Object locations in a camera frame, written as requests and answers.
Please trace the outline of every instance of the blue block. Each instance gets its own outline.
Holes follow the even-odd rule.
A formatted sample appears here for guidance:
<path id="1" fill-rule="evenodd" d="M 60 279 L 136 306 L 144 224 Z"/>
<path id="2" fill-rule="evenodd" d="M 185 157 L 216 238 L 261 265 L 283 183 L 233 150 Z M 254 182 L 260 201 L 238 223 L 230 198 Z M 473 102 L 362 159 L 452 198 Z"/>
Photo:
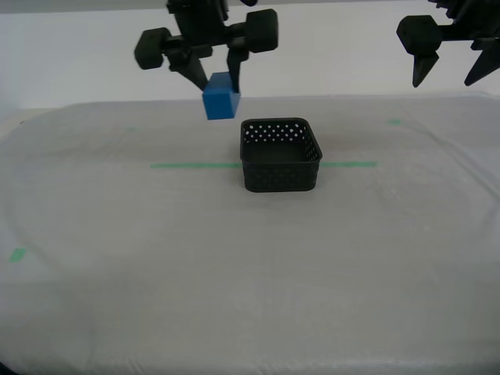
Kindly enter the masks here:
<path id="1" fill-rule="evenodd" d="M 229 72 L 214 73 L 203 91 L 203 103 L 209 120 L 233 119 L 240 103 L 240 93 L 233 91 Z"/>

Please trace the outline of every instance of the white background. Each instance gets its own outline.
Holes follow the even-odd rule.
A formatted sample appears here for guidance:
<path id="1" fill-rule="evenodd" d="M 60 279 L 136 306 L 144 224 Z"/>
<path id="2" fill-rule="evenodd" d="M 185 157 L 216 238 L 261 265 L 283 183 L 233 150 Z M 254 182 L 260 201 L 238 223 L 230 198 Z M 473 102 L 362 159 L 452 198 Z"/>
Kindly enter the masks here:
<path id="1" fill-rule="evenodd" d="M 500 73 L 467 88 L 463 81 L 479 52 L 469 42 L 441 46 L 440 60 L 418 88 L 413 58 L 396 36 L 407 15 L 443 9 L 424 0 L 274 5 L 280 46 L 244 63 L 244 97 L 499 92 Z M 250 9 L 230 9 L 230 22 Z M 140 70 L 133 51 L 143 30 L 177 27 L 166 10 L 0 15 L 0 115 L 12 108 L 51 108 L 81 102 L 199 98 L 199 90 L 168 70 Z M 203 60 L 207 74 L 227 70 L 225 47 Z"/>

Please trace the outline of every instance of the black plastic basket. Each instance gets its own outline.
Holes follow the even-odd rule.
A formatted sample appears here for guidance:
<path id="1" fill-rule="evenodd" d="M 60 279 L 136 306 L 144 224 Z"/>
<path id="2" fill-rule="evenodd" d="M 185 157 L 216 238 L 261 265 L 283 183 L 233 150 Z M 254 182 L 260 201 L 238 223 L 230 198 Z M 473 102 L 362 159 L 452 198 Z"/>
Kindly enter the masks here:
<path id="1" fill-rule="evenodd" d="M 241 124 L 240 157 L 245 187 L 263 193 L 312 190 L 323 154 L 304 119 L 258 119 Z"/>

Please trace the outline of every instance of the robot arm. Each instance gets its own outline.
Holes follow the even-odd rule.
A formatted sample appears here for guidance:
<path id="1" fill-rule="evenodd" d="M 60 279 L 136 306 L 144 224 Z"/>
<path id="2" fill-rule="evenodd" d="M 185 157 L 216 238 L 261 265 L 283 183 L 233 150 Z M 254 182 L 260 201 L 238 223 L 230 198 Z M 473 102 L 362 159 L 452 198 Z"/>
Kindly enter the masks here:
<path id="1" fill-rule="evenodd" d="M 453 24 L 438 26 L 431 16 L 407 16 L 397 34 L 406 51 L 414 56 L 413 86 L 419 86 L 439 59 L 436 51 L 443 41 L 473 41 L 482 51 L 465 84 L 470 86 L 500 67 L 499 0 L 429 0 L 446 8 Z"/>
<path id="2" fill-rule="evenodd" d="M 253 6 L 257 0 L 241 0 Z M 146 30 L 135 48 L 135 59 L 143 70 L 159 68 L 163 55 L 170 70 L 189 79 L 200 90 L 208 81 L 200 59 L 210 57 L 215 45 L 227 45 L 227 65 L 233 90 L 240 92 L 241 63 L 249 52 L 265 52 L 278 46 L 277 14 L 272 9 L 250 12 L 244 23 L 226 26 L 227 0 L 168 0 L 181 35 L 173 37 L 166 28 Z"/>

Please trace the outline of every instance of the green tape mark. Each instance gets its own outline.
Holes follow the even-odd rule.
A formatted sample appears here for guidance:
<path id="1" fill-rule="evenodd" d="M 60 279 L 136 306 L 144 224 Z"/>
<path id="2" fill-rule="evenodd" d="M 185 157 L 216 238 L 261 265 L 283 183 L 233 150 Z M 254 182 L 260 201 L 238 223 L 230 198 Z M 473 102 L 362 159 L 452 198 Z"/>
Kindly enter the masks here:
<path id="1" fill-rule="evenodd" d="M 401 120 L 400 119 L 390 119 L 387 121 L 389 125 L 401 125 Z"/>
<path id="2" fill-rule="evenodd" d="M 378 162 L 321 162 L 326 168 L 375 168 Z"/>
<path id="3" fill-rule="evenodd" d="M 326 168 L 374 168 L 378 162 L 321 162 Z M 230 169 L 241 168 L 240 162 L 161 162 L 150 165 L 153 169 Z"/>
<path id="4" fill-rule="evenodd" d="M 202 168 L 241 168 L 240 162 L 161 162 L 151 168 L 202 169 Z"/>
<path id="5" fill-rule="evenodd" d="M 25 248 L 16 248 L 10 256 L 9 263 L 17 263 L 26 255 Z"/>

